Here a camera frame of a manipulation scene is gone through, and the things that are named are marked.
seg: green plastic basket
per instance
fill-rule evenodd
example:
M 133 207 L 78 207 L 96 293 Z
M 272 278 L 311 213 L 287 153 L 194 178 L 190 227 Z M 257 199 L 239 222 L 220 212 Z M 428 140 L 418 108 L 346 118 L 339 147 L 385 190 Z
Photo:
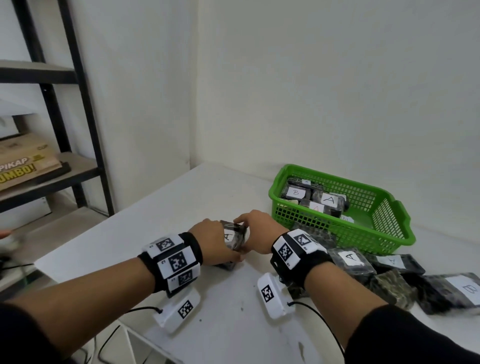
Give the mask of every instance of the green plastic basket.
M 290 176 L 321 183 L 329 192 L 346 194 L 350 208 L 344 215 L 353 218 L 355 223 L 281 199 L 282 189 Z M 401 245 L 415 242 L 410 216 L 403 204 L 381 188 L 287 164 L 275 177 L 268 195 L 272 199 L 272 217 L 280 224 L 291 229 L 293 222 L 298 221 L 327 229 L 337 236 L 339 246 L 355 246 L 366 252 L 385 255 Z

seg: white sensor device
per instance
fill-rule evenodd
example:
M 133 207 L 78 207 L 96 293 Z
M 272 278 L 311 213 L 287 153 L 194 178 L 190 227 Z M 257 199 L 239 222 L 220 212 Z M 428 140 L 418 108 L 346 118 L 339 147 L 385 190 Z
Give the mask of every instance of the white sensor device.
M 295 306 L 287 305 L 293 301 L 292 296 L 277 275 L 265 273 L 258 279 L 257 287 L 271 318 L 277 319 L 295 312 Z
M 175 332 L 192 315 L 200 303 L 200 294 L 193 287 L 187 287 L 167 301 L 161 314 L 153 317 L 159 326 L 169 334 Z

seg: black sleeve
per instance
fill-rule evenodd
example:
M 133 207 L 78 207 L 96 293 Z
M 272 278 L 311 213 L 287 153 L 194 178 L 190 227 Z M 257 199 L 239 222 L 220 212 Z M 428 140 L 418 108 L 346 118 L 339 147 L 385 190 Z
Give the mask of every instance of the black sleeve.
M 455 344 L 398 307 L 379 307 L 360 322 L 345 350 L 345 363 L 479 364 L 480 355 Z
M 0 323 L 0 352 L 3 363 L 60 362 L 60 353 L 25 311 L 0 303 Z

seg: white wall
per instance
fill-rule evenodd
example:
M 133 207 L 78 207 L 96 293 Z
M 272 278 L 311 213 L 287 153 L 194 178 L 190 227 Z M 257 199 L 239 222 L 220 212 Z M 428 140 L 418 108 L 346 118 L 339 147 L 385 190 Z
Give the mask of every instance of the white wall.
M 110 185 L 122 209 L 190 168 L 196 6 L 189 0 L 70 4 Z M 29 60 L 11 2 L 0 6 L 0 59 Z M 57 2 L 31 1 L 30 6 L 47 61 L 72 67 Z M 93 157 L 78 87 L 55 89 L 73 149 Z M 21 100 L 37 111 L 29 126 L 55 144 L 37 85 L 2 85 L 0 98 Z M 84 185 L 93 205 L 105 208 L 99 181 Z
M 478 241 L 480 2 L 200 0 L 192 162 L 297 163 Z

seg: wristband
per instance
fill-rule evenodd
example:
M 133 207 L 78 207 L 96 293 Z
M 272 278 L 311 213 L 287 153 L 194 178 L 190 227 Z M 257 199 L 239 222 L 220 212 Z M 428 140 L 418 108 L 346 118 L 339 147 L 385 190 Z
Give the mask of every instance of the wristband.
M 138 257 L 155 277 L 155 292 L 170 298 L 200 275 L 202 250 L 190 232 L 160 238 L 142 249 Z
M 332 262 L 327 250 L 303 230 L 282 234 L 272 245 L 270 263 L 284 283 L 295 282 L 303 288 L 313 267 Z

